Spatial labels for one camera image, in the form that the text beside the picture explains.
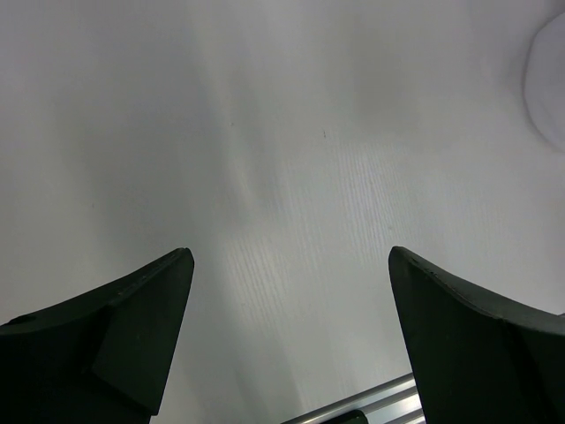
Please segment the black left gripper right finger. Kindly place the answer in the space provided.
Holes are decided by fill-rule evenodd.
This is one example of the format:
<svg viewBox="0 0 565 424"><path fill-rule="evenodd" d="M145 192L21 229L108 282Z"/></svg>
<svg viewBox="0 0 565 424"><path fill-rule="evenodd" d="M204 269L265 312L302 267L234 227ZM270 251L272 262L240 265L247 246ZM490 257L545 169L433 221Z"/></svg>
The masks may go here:
<svg viewBox="0 0 565 424"><path fill-rule="evenodd" d="M562 423L564 318L395 246L388 270L429 423Z"/></svg>

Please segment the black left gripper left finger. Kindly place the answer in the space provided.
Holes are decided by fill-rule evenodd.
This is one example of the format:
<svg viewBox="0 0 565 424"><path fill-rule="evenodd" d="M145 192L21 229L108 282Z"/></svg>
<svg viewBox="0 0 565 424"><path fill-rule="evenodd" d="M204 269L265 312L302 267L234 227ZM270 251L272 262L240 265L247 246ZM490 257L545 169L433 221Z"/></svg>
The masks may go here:
<svg viewBox="0 0 565 424"><path fill-rule="evenodd" d="M1 327L3 423L148 423L161 408L194 271L178 248Z"/></svg>

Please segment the white pink-trimmed laundry bag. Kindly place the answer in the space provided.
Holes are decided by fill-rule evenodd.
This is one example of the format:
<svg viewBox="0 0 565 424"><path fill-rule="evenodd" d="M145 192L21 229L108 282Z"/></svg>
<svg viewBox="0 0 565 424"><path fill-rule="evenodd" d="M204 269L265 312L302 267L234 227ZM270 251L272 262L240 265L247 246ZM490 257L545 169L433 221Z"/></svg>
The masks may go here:
<svg viewBox="0 0 565 424"><path fill-rule="evenodd" d="M564 151L564 13L532 40L524 73L524 103L531 123L552 146Z"/></svg>

